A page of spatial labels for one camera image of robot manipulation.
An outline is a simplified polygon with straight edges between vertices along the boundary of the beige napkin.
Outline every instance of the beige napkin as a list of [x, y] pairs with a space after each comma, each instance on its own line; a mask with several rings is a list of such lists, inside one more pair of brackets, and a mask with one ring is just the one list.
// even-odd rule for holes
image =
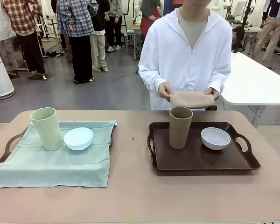
[[205, 95], [203, 92], [174, 91], [170, 95], [171, 107], [184, 106], [190, 109], [207, 108], [215, 105], [212, 95]]

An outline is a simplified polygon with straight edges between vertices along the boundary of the white bowl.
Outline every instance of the white bowl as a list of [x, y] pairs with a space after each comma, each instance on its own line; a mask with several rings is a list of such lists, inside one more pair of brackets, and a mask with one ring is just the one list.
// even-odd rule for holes
[[78, 127], [68, 131], [63, 140], [66, 146], [72, 150], [86, 149], [92, 143], [93, 132], [86, 127]]
[[229, 134], [219, 128], [207, 127], [201, 131], [202, 143], [209, 149], [222, 150], [231, 141]]

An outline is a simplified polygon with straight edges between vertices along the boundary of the hand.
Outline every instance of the hand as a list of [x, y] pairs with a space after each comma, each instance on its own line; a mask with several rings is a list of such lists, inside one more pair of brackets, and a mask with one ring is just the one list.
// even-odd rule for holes
[[217, 90], [215, 90], [214, 88], [208, 88], [206, 91], [205, 91], [205, 94], [206, 95], [212, 95], [214, 100], [217, 100], [219, 98], [219, 93]]
[[74, 26], [72, 24], [70, 24], [70, 30], [74, 31]]
[[150, 15], [148, 18], [150, 20], [152, 20], [152, 21], [156, 21], [157, 20], [157, 17], [155, 17], [154, 15]]
[[260, 28], [263, 28], [264, 24], [265, 24], [265, 20], [261, 21], [261, 25], [260, 25]]
[[114, 23], [116, 24], [116, 23], [118, 23], [118, 21], [119, 21], [119, 17], [115, 17], [115, 20], [114, 20]]
[[165, 98], [168, 102], [170, 102], [170, 95], [169, 94], [173, 94], [173, 90], [170, 87], [168, 82], [162, 83], [161, 85], [159, 85], [159, 95], [162, 98]]

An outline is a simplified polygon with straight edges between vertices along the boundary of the tray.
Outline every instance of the tray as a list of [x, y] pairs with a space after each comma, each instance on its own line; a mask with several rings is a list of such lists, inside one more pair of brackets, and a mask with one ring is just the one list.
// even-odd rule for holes
[[[111, 149], [112, 147], [112, 144], [113, 144], [113, 131], [114, 131], [114, 128], [116, 127], [117, 125], [115, 125], [112, 129], [112, 132], [111, 132], [111, 141], [110, 141], [110, 145], [109, 145], [109, 149]], [[25, 134], [25, 132], [27, 131], [28, 127], [21, 133], [21, 134], [17, 134], [15, 135], [14, 137], [12, 137], [6, 144], [5, 146], [5, 151], [4, 151], [4, 154], [1, 156], [0, 158], [0, 163], [2, 162], [5, 162], [5, 160], [10, 156], [11, 154], [11, 151], [10, 151], [10, 146], [11, 144], [13, 143], [13, 141], [15, 141], [16, 139], [18, 138], [22, 138]]]
[[[201, 131], [207, 127], [216, 127], [226, 131], [231, 137], [228, 147], [220, 151], [208, 149], [201, 140]], [[236, 138], [242, 138], [246, 142], [248, 146], [246, 152], [243, 152], [240, 144], [236, 142]], [[252, 153], [249, 140], [237, 133], [227, 122], [192, 122], [184, 149], [170, 147], [169, 123], [151, 123], [147, 143], [153, 168], [163, 173], [171, 171], [171, 175], [172, 171], [251, 171], [260, 169], [260, 164]]]

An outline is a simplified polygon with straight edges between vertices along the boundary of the brown cup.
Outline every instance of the brown cup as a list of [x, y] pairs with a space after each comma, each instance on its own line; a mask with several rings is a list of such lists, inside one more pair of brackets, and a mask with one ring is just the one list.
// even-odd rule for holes
[[170, 110], [169, 145], [172, 148], [185, 147], [192, 118], [193, 112], [187, 107], [177, 106]]

